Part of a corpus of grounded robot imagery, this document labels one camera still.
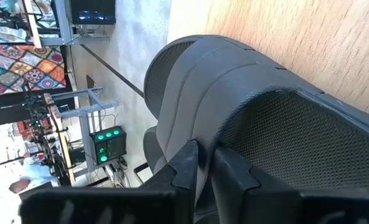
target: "white floor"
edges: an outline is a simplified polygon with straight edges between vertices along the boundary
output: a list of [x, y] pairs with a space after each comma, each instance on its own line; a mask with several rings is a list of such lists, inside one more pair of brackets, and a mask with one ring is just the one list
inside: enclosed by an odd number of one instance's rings
[[[110, 43], [87, 47], [142, 90], [149, 63], [167, 43], [169, 12], [170, 0], [117, 0], [117, 23], [114, 27], [105, 28], [110, 36]], [[106, 114], [116, 115], [116, 121], [113, 116], [105, 116], [103, 128], [114, 126], [116, 123], [127, 132], [127, 175], [132, 187], [136, 187], [139, 182], [133, 176], [133, 169], [146, 161], [142, 150], [142, 137], [145, 130], [157, 124], [157, 120], [148, 111], [144, 99], [81, 46], [73, 46], [72, 55], [77, 89], [87, 88], [86, 75], [89, 75], [97, 86], [104, 88], [102, 100], [117, 101], [119, 104], [117, 108], [106, 110]], [[69, 56], [68, 66], [72, 67]], [[87, 99], [80, 98], [79, 104], [88, 105]], [[79, 138], [80, 129], [72, 130], [72, 138]], [[141, 175], [146, 179], [151, 173], [145, 171]]]

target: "green light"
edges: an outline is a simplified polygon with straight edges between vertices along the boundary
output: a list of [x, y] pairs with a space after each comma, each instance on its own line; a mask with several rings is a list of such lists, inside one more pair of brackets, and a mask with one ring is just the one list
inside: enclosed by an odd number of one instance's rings
[[107, 156], [101, 156], [101, 157], [100, 157], [100, 161], [101, 161], [101, 162], [105, 162], [105, 161], [107, 161], [107, 159], [108, 159], [108, 157], [107, 157]]

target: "person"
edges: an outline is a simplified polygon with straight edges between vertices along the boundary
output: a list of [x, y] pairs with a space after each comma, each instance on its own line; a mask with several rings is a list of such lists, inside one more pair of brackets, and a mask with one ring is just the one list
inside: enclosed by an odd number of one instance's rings
[[36, 186], [51, 182], [53, 187], [58, 187], [58, 180], [50, 174], [48, 166], [42, 166], [38, 156], [31, 157], [29, 152], [24, 154], [24, 162], [22, 165], [22, 174], [20, 179], [12, 183], [9, 190], [15, 194], [23, 190], [31, 189]]

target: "chair backrest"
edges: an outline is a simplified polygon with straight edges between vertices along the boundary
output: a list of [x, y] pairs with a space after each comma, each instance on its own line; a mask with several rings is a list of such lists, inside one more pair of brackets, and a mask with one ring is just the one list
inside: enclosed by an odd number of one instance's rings
[[189, 139], [202, 145], [196, 199], [218, 144], [293, 187], [369, 189], [369, 114], [242, 43], [179, 39], [151, 63], [144, 92], [168, 161]]

